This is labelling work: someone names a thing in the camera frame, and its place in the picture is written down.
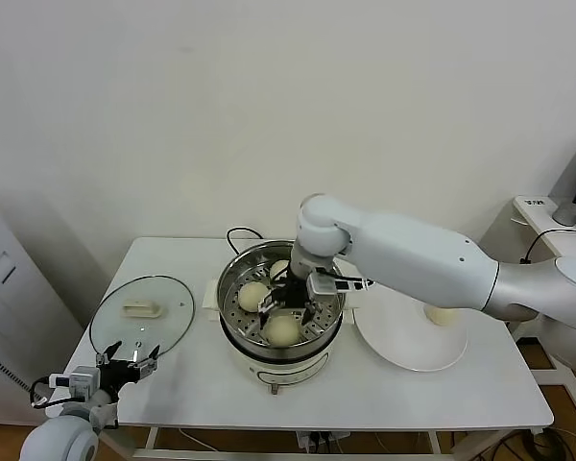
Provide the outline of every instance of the table leg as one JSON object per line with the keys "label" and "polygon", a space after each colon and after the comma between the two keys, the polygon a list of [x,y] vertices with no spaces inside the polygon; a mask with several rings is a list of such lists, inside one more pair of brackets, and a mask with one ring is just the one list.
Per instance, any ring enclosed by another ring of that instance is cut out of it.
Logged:
{"label": "table leg", "polygon": [[103,430],[100,434],[100,440],[126,461],[133,460],[132,456],[136,451],[136,445],[124,429]]}
{"label": "table leg", "polygon": [[452,448],[452,454],[456,461],[469,461],[483,452],[485,449],[498,443],[512,429],[483,430],[468,435]]}

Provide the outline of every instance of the stainless steel steamer basket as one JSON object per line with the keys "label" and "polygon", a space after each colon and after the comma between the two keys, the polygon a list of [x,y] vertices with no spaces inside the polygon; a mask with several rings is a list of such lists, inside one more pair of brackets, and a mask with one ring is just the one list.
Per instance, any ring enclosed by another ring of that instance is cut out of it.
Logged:
{"label": "stainless steel steamer basket", "polygon": [[[338,295],[332,303],[318,303],[319,311],[301,328],[300,341],[287,348],[276,348],[261,334],[256,313],[246,312],[237,301],[239,289],[250,281],[260,281],[271,286],[269,271],[278,260],[290,259],[293,242],[272,240],[248,248],[233,259],[218,280],[216,301],[221,314],[221,324],[232,345],[245,355],[272,364],[297,363],[320,352],[334,339],[342,322],[346,295]],[[281,309],[292,313],[301,321],[303,306]]]}

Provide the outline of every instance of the cable wire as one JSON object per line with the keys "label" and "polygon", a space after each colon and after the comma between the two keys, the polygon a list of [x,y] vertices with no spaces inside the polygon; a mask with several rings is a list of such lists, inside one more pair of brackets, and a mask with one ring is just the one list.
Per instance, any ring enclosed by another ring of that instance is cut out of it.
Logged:
{"label": "cable wire", "polygon": [[377,439],[377,443],[380,444],[380,446],[384,449],[384,451],[390,454],[391,451],[387,449],[386,446],[382,443],[382,439],[380,439],[380,436],[377,435],[377,432],[374,432],[373,435]]}
{"label": "cable wire", "polygon": [[559,432],[563,432],[565,434],[571,435],[572,437],[576,437],[576,434],[574,432],[572,432],[571,430],[561,429],[560,427],[556,427],[555,425],[551,425],[550,428],[553,430],[557,430]]}
{"label": "cable wire", "polygon": [[504,442],[504,443],[503,443],[503,446],[504,446],[511,454],[513,454],[518,461],[526,461],[525,458],[523,458],[523,457],[520,456],[516,451],[514,451],[514,449],[513,449],[512,447],[510,447],[507,442]]}
{"label": "cable wire", "polygon": [[230,245],[230,247],[232,248],[232,250],[235,252],[236,255],[239,255],[239,250],[237,250],[237,247],[235,247],[232,243],[232,240],[230,239],[230,235],[235,232],[235,231],[247,231],[247,232],[251,232],[253,233],[256,237],[262,239],[264,238],[260,232],[258,232],[257,230],[254,230],[252,228],[245,228],[242,226],[236,227],[236,228],[230,228],[229,230],[227,230],[227,242]]}
{"label": "cable wire", "polygon": [[219,451],[218,449],[216,449],[215,447],[212,447],[209,444],[206,444],[205,442],[197,439],[196,437],[194,437],[193,435],[188,434],[187,432],[183,432],[183,429],[178,429],[178,431],[180,432],[180,434],[184,437],[187,437],[188,439],[190,439],[193,442],[196,442],[197,444],[203,446],[203,447],[207,447],[208,449],[212,450],[212,451]]}
{"label": "cable wire", "polygon": [[335,441],[335,444],[337,444],[337,449],[339,450],[339,452],[341,454],[344,454],[344,451],[342,450],[342,446],[339,443],[339,439],[337,437],[335,437],[332,432],[331,432],[331,435],[333,436],[333,440]]}
{"label": "cable wire", "polygon": [[531,246],[529,247],[529,250],[527,250],[525,257],[523,257],[520,260],[521,264],[531,264],[531,259],[529,259],[529,255],[531,254],[531,251],[536,246],[536,243],[538,243],[538,240],[540,240],[542,237],[544,237],[546,234],[548,234],[550,232],[576,232],[576,230],[575,229],[549,229],[549,230],[545,230],[544,232],[540,232],[538,234],[538,236],[534,239],[534,241],[531,243]]}
{"label": "cable wire", "polygon": [[69,397],[67,399],[58,399],[52,401],[48,401],[46,398],[42,398],[41,400],[36,401],[36,387],[39,384],[49,385],[49,377],[48,376],[40,377],[30,386],[30,393],[29,393],[30,405],[36,410],[44,410],[45,408],[49,408],[50,406],[60,405],[61,403],[68,403],[70,401],[85,401],[83,398],[80,397]]}
{"label": "cable wire", "polygon": [[[529,456],[531,456],[535,461],[565,461],[564,438],[558,432],[549,427],[546,427],[543,430],[542,436],[547,444],[546,448],[548,452],[546,454],[538,450],[534,435],[530,431],[525,430],[521,433],[522,445],[527,454],[529,454]],[[569,449],[569,455],[574,459],[571,449]]]}

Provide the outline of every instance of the white plate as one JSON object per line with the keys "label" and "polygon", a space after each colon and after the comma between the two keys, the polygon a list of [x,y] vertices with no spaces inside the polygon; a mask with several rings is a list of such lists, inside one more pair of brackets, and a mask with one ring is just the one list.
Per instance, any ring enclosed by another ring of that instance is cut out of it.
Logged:
{"label": "white plate", "polygon": [[385,359],[415,372],[436,372],[455,364],[468,346],[461,311],[441,327],[424,314],[426,304],[374,285],[352,298],[354,320],[365,341]]}

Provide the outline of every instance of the white wall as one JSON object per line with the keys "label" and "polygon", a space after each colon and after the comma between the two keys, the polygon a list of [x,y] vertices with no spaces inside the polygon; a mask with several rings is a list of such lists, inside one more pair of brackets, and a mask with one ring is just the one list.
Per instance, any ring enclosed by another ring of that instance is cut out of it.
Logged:
{"label": "white wall", "polygon": [[0,209],[81,320],[138,235],[478,238],[575,150],[576,0],[0,0]]}

